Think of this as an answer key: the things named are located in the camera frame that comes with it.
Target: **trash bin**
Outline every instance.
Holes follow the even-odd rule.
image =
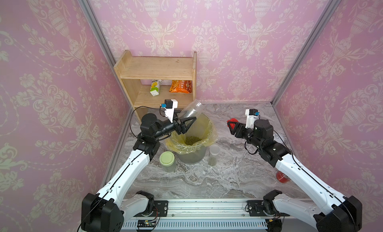
[[[186,138],[194,136],[201,140],[193,145],[185,143]],[[169,150],[176,152],[178,159],[185,164],[195,164],[200,162],[206,153],[206,147],[214,144],[218,139],[216,128],[213,122],[205,115],[198,116],[186,134],[178,135],[172,132],[166,140]]]

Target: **snack bag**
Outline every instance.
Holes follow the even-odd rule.
[[[192,81],[173,80],[169,91],[178,93],[192,93]]]

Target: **cable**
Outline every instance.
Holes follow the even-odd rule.
[[[248,207],[248,205],[249,205],[249,204],[246,204],[246,206],[245,206],[245,211],[246,211],[247,213],[250,212],[250,210],[247,210],[247,209],[246,209],[246,208]]]
[[[164,111],[161,110],[161,105],[160,105],[160,115],[161,115],[162,117],[165,117],[165,116],[166,116],[166,115],[165,115],[165,112],[164,112],[164,115],[162,115],[161,112],[164,112]]]
[[[94,206],[93,206],[93,208],[89,211],[89,213],[87,214],[87,215],[85,215],[85,217],[84,217],[84,219],[81,221],[81,223],[80,223],[80,225],[79,225],[79,227],[77,228],[77,232],[79,232],[79,229],[80,229],[80,227],[81,227],[81,225],[82,225],[82,223],[84,223],[84,220],[88,217],[88,215],[98,206],[98,204],[104,199],[104,197],[108,194],[109,192],[106,192],[105,194],[104,194],[104,196],[101,198],[101,200],[99,200],[98,202],[97,202],[97,204],[95,204]]]
[[[171,136],[171,134],[169,134],[167,137],[164,137],[164,138],[162,138],[162,139],[159,139],[158,141],[160,141],[160,140],[164,140],[164,139],[166,139],[166,138],[169,138]]]
[[[259,150],[264,153],[263,149],[262,149],[262,145],[263,145],[263,142],[265,141],[265,139],[261,138],[261,140],[259,141]]]
[[[137,159],[142,153],[144,153],[144,152],[141,152],[138,156],[136,156],[133,160],[132,160],[132,162],[135,160],[135,159]],[[112,189],[113,188],[113,186],[115,186],[115,184],[116,184],[116,182],[118,181],[118,179],[122,176],[122,174],[127,170],[127,168],[130,166],[130,164],[128,164],[127,165],[127,167],[124,169],[124,171],[122,171],[122,173],[119,175],[119,177],[114,181],[114,183],[112,184],[112,186],[109,188],[109,189]],[[101,200],[100,201],[98,201],[97,202],[97,204],[89,211],[89,213],[84,217],[84,219],[81,221],[81,223],[80,223],[80,225],[79,225],[79,227],[77,228],[77,232],[79,232],[79,229],[80,229],[80,227],[81,227],[81,225],[82,225],[82,223],[84,222],[84,220],[87,218],[87,216],[98,206],[98,204],[103,200],[103,198],[106,196],[108,194],[108,192],[106,192],[105,194],[104,194],[104,196],[101,198]]]
[[[283,227],[283,222],[285,222],[285,216],[283,216],[283,220],[282,220],[282,224],[281,224],[281,231],[282,231],[282,227]]]
[[[247,152],[249,153],[249,154],[251,154],[251,155],[255,155],[257,152],[258,152],[258,148],[256,149],[256,151],[254,152],[254,153],[250,153],[250,151],[246,148],[246,143],[247,143],[247,141],[245,141],[245,150],[247,150]]]
[[[286,148],[288,148],[285,144],[285,142],[283,141],[282,137],[278,134],[278,132],[276,132],[274,130],[274,132],[279,136],[279,138],[281,139],[282,143],[285,145]],[[354,231],[357,232],[357,228],[356,228],[356,222],[354,220],[354,217],[352,217],[352,214],[351,212],[348,210],[348,208],[346,207],[346,205],[338,198],[336,197],[331,191],[329,191],[326,187],[324,187],[321,183],[319,183],[316,179],[314,179],[307,171],[305,171],[294,159],[294,153],[293,153],[293,150],[290,150],[291,151],[291,156],[293,157],[293,160],[295,162],[295,164],[297,164],[301,170],[303,170],[306,174],[309,175],[309,177],[311,177],[315,182],[317,182],[323,189],[325,189],[328,193],[330,193],[332,196],[334,196],[334,198],[336,198],[347,210],[348,214],[350,215],[351,217],[351,220],[352,220],[352,224],[354,225]]]
[[[132,126],[131,126],[131,122],[132,122],[132,117],[133,117],[134,112],[135,112],[138,108],[141,108],[141,107],[145,107],[145,108],[149,108],[149,109],[154,109],[154,110],[159,110],[159,111],[160,111],[160,114],[161,114],[161,111],[162,111],[162,110],[157,109],[157,108],[148,107],[148,106],[143,106],[143,105],[137,107],[136,109],[134,109],[134,110],[132,111],[132,114],[130,114],[130,118],[129,118],[129,128],[130,128],[130,132],[133,134],[133,136],[134,136],[135,138],[139,139],[139,140],[142,140],[142,139],[138,138],[138,137],[133,133],[133,131],[132,131]]]
[[[275,213],[275,219],[279,219],[281,217],[281,213],[279,212],[279,216],[277,217],[278,213]]]
[[[160,212],[158,211],[157,207],[154,206],[153,209],[156,210],[156,217],[155,217],[153,220],[150,220],[150,222],[153,222],[153,221],[154,221],[155,219],[157,219],[157,218],[158,218],[158,220],[156,220],[156,224],[154,225],[154,227],[152,228],[152,230],[150,230],[149,232],[153,231],[153,230],[156,228],[156,226],[157,226],[158,223],[160,222],[160,218],[161,218],[161,216],[158,216],[158,214],[160,214]],[[138,230],[140,230],[140,226],[138,226],[138,225],[145,225],[145,223],[144,223],[144,222],[139,222],[139,223],[137,223],[137,228],[138,228]]]

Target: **wooden shelf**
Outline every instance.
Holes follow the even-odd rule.
[[[122,79],[193,80],[193,58],[132,57]]]
[[[178,101],[183,109],[196,97],[197,52],[193,57],[132,57],[125,51],[116,62],[116,75],[133,108],[148,106],[158,108],[165,99]],[[151,86],[141,85],[140,79],[189,80],[193,82],[193,93],[170,93],[170,86],[160,86],[160,94],[152,96]],[[146,108],[135,111],[139,121],[147,113]]]
[[[141,86],[138,92],[134,107],[149,106],[158,108],[160,104],[164,103],[165,99],[175,99],[178,101],[178,108],[184,108],[193,101],[192,93],[172,93],[169,92],[170,86],[160,86],[160,94],[152,96],[150,94],[150,86]]]

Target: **wall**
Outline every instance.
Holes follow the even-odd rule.
[[[342,0],[276,110],[321,179],[383,219],[383,0]]]
[[[76,231],[127,109],[77,0],[0,0],[0,231]]]
[[[89,0],[114,57],[198,52],[201,101],[271,101],[328,0]]]

